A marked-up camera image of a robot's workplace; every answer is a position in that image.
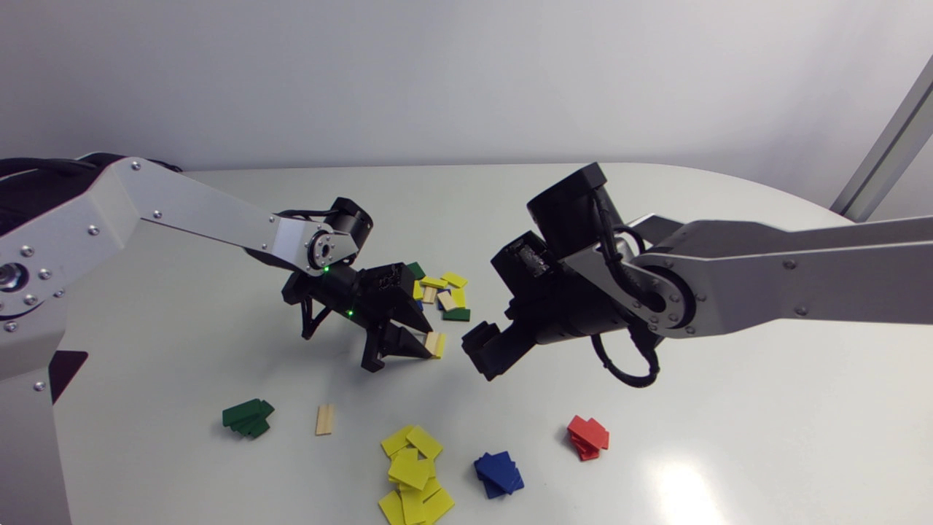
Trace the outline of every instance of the wooden block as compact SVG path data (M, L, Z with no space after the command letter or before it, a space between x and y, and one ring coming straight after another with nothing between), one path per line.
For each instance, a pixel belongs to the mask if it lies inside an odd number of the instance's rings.
M441 293L439 293L438 301L440 301L440 305L444 307L445 311L455 310L459 307L457 306L457 303L453 300L453 297L451 297L451 293L449 291L442 291Z
M447 493L447 490L440 489L433 496L425 501L426 525L434 525L441 516L447 514L455 505L453 498Z
M444 449L443 445L438 443L431 434L427 433L427 431L420 426L411 429L411 432L405 436L405 439L429 460L435 459L438 454L440 454L441 450Z
M407 436L408 433L411 432L411 429L413 428L414 428L413 426L408 425L405 428L399 430L398 432L383 439L383 441L381 442L381 445L383 446L383 451L385 452L385 455L391 458L393 454L400 451L402 448L407 447L408 440L405 439L405 436Z
M447 288L447 281L444 279L435 279L433 277L423 277L421 284L431 288Z
M405 515L402 513L402 498L395 490L379 500L379 508L383 510L389 525L405 525Z
M454 272L447 272L440 278L451 283L451 286L453 286L454 288L463 288L464 286L467 285L467 282L468 282L466 279L458 276Z
M451 291L451 297L453 298L453 301L457 304L458 308L467 307L467 293L464 292L462 288L454 288Z
M401 492L402 515L405 517L405 525L424 523L425 502L421 499L421 491L403 488L399 492Z
M425 348L427 348L427 351L431 352L432 355L434 355L438 346L439 337L440 334L437 332L428 332L427 335L425 335Z
M422 297L421 302L426 305L433 305L434 299L438 296L438 289L425 287L425 296Z
M317 407L317 426L314 435L327 435L334 432L334 404L322 404Z

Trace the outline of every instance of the white table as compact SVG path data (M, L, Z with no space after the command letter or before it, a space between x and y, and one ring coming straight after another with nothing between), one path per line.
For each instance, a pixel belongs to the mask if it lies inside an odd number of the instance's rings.
M933 328L781 320L667 340L655 386L623 386L579 339L537 347L492 383L459 348L510 295L489 264L534 229L525 203L578 165L192 173L271 211L362 205L375 228L356 267L418 261L470 279L470 323L441 321L441 361L359 367L365 335L332 316L311 342L283 303L287 272L241 250L144 223L68 290L62 348L91 357L55 406L76 525L383 523L392 486L379 442L421 424L445 446L457 501L440 523L930 523ZM844 219L791 195L704 171L604 164L625 220L758 220L799 230ZM605 337L625 370L644 363ZM276 408L255 441L220 425L259 397ZM337 406L315 437L316 407ZM580 462L580 414L611 447ZM525 489L488 501L473 472L508 450Z

